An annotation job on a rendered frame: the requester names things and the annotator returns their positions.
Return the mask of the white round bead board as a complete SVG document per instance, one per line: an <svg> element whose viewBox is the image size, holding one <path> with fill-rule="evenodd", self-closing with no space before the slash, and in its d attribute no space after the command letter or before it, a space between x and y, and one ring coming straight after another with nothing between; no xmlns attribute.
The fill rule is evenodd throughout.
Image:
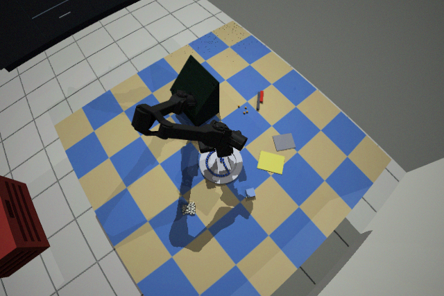
<svg viewBox="0 0 444 296"><path fill-rule="evenodd" d="M240 172L242 170L243 160L242 160L240 152L236 148L233 148L233 153L231 156L222 157L222 159L224 158L224 163L227 166L226 168L228 168L229 173L230 173L230 174L225 175L223 177L221 177L221 176L219 177L219 176L212 174L212 173L216 173L218 175L223 175L223 174L228 173L225 166L223 165L224 163L220 162L220 158L217 157L216 151L213 152L210 155L210 157L208 157L208 160L207 160L207 165L208 165L209 169L212 171L212 173L209 172L208 169L206 168L206 163L205 163L206 158L210 153L211 152L202 153L200 156L200 160L199 160L200 170L207 180L209 180L215 184L227 184L227 183L235 180L238 177L238 175L240 174Z"/></svg>

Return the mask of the yellow flat rectangular pad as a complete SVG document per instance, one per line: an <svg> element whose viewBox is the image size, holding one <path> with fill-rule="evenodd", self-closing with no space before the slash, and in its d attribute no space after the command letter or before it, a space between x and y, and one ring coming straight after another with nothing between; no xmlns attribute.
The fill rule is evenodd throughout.
<svg viewBox="0 0 444 296"><path fill-rule="evenodd" d="M285 156L261 151L257 168L282 175Z"/></svg>

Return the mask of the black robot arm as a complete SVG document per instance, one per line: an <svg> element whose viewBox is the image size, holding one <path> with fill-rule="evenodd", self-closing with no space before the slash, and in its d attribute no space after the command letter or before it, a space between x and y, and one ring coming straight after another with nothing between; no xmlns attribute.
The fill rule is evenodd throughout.
<svg viewBox="0 0 444 296"><path fill-rule="evenodd" d="M170 113L182 114L183 109L191 110L197 104L195 96L189 92L177 90L168 101L150 106L137 105L131 122L132 127L145 136L157 136L160 139L182 139L201 141L204 145L216 149L217 157L231 156L233 148L241 151L248 138L232 131L229 127L215 120L201 127L172 123L164 118ZM149 128L158 120L158 131Z"/></svg>

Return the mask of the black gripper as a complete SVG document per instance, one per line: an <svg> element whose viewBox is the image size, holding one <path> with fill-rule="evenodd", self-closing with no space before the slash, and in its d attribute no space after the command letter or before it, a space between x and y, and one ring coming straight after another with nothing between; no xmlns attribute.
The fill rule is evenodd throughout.
<svg viewBox="0 0 444 296"><path fill-rule="evenodd" d="M241 134L241 131L239 131L239 130L236 132ZM199 145L200 153L208 153L208 152L215 151L215 148L206 146L201 141L198 141L198 145Z"/></svg>

